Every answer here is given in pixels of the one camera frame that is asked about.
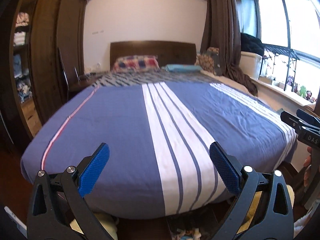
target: wardrobe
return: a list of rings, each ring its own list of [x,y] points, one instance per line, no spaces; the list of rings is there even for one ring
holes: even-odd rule
[[[44,125],[66,103],[58,47],[68,55],[65,68],[84,73],[85,6],[86,0],[10,0],[1,15],[0,133],[21,154],[34,136],[30,118]],[[31,117],[23,111],[27,103],[36,109]]]

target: red stripe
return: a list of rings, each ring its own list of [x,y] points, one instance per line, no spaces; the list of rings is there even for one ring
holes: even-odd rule
[[[58,136],[61,134],[62,130],[65,128],[67,123],[70,121],[70,119],[80,110],[80,108],[93,96],[93,94],[99,89],[99,87],[96,87],[91,94],[78,106],[76,110],[73,111],[71,115],[67,117],[67,119],[64,121],[62,126],[59,128],[59,130],[56,132],[56,134],[51,139],[50,143],[48,144],[46,150],[44,151],[42,161],[41,161],[41,170],[44,170],[44,161],[48,155],[48,152],[50,151],[52,144],[55,142],[55,140],[58,138]]]

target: windowsill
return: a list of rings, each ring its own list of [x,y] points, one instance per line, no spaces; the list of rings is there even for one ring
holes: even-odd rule
[[[284,91],[280,87],[276,87],[274,85],[267,84],[265,82],[262,82],[261,80],[257,80],[257,79],[252,79],[252,80],[253,80],[254,83],[262,85],[262,86],[268,88],[269,90],[272,90],[272,91],[280,94],[281,96],[293,101],[294,103],[296,103],[300,107],[311,105],[311,102],[309,102],[308,100],[305,100],[301,96],[298,96],[294,92]]]

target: wooden wardrobe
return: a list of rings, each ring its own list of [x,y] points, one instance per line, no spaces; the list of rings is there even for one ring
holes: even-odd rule
[[[25,45],[14,47],[16,19],[30,6]],[[7,144],[21,154],[33,139],[21,109],[13,69],[13,55],[19,49],[29,69],[32,99],[43,124],[66,103],[66,86],[58,47],[68,60],[65,68],[84,73],[83,27],[86,0],[11,0],[0,18],[0,133]]]

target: bed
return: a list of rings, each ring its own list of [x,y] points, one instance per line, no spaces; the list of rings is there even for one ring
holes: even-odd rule
[[[196,46],[116,42],[110,65],[128,55],[193,64]],[[151,219],[223,201],[229,196],[208,155],[212,142],[259,172],[290,162],[296,147],[277,113],[223,81],[200,72],[108,73],[43,126],[22,156],[22,174],[32,183],[41,169],[62,172],[105,142],[110,159],[85,197],[94,212]]]

